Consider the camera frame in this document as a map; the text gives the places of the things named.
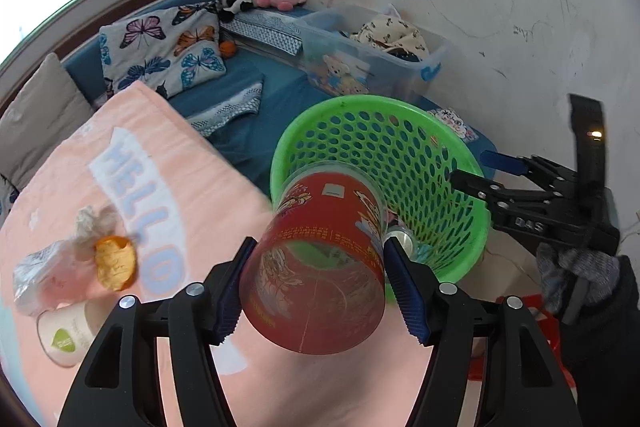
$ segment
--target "blue mattress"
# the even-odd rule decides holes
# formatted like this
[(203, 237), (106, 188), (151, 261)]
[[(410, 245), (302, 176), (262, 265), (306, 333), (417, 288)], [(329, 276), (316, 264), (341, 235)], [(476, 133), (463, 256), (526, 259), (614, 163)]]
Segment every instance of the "blue mattress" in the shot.
[[(205, 1), (212, 0), (161, 0), (139, 13)], [(290, 12), (294, 16), (306, 13), (308, 10), (303, 8)], [(238, 91), (238, 84), (246, 82), (247, 76), (262, 78), (262, 101), (258, 114), (246, 114), (232, 120), (215, 131), (209, 137), (209, 142), (231, 165), (269, 196), (271, 159), (280, 136), (301, 112), (330, 96), (311, 86), (304, 71), (273, 58), (240, 50), (225, 63), (227, 72), (224, 76), (182, 92), (171, 98), (169, 103), (186, 118), (233, 95)], [(63, 65), (87, 100), (93, 102), (104, 93), (106, 88), (102, 79), (97, 36), (65, 59)], [(424, 110), (438, 107), (426, 98), (417, 105)], [(484, 150), (495, 151), (491, 141), (481, 133), (476, 133), (479, 139), (468, 144), (476, 158)], [(493, 169), (482, 170), (486, 177), (493, 177)]]

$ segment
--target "screw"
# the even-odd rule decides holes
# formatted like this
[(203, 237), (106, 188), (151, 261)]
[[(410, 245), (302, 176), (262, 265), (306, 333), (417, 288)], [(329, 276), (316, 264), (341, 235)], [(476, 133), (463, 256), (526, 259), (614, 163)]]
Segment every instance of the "screw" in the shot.
[(519, 297), (512, 295), (511, 297), (507, 297), (507, 306), (514, 310), (519, 310), (522, 308), (522, 301)]
[(187, 295), (190, 295), (191, 297), (195, 297), (197, 295), (200, 295), (202, 292), (204, 292), (204, 285), (200, 282), (192, 282), (190, 285), (187, 286)]
[(458, 291), (458, 287), (450, 282), (444, 282), (440, 284), (440, 293), (444, 295), (454, 295)]
[(133, 295), (125, 295), (120, 302), (118, 302), (118, 306), (123, 309), (131, 308), (136, 303), (136, 298)]

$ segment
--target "orange ball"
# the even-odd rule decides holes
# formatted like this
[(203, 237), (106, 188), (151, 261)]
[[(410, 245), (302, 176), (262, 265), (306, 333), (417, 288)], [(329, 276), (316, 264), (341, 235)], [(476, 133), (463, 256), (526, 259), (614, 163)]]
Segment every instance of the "orange ball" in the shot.
[(231, 58), (238, 52), (238, 46), (233, 41), (220, 42), (220, 55), (222, 58)]

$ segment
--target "beige cushion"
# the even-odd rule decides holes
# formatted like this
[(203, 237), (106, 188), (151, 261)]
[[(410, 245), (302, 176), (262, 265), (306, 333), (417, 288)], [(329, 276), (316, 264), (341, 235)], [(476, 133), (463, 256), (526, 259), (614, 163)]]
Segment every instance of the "beige cushion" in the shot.
[(47, 55), (0, 117), (0, 172), (23, 190), (53, 149), (93, 113), (58, 57)]

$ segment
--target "pink blanket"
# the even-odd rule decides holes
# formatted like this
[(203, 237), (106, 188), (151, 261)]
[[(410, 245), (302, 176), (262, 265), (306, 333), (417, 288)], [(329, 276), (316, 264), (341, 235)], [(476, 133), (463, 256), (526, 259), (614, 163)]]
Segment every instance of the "pink blanket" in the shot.
[[(69, 235), (79, 208), (107, 203), (138, 237), (138, 279), (126, 293), (143, 301), (202, 281), (213, 264), (233, 257), (245, 236), (259, 239), (271, 217), (259, 190), (139, 82), (63, 142), (0, 230), (1, 298), (13, 328), (5, 321), (0, 341), (4, 347), (15, 335), (9, 340), (19, 345), (19, 371), (7, 371), (8, 378), (14, 387), (26, 381), (28, 402), (46, 426), (56, 424), (77, 367), (51, 362), (34, 319), (14, 311), (12, 271), (25, 255)], [(100, 293), (95, 288), (92, 295)], [(212, 349), (240, 427), (404, 425), (430, 355), (407, 333), (395, 306), (363, 344), (338, 355), (286, 351), (244, 315), (223, 346)], [(158, 351), (168, 426), (179, 426), (168, 343), (161, 341)], [(0, 362), (8, 367), (9, 360)]]

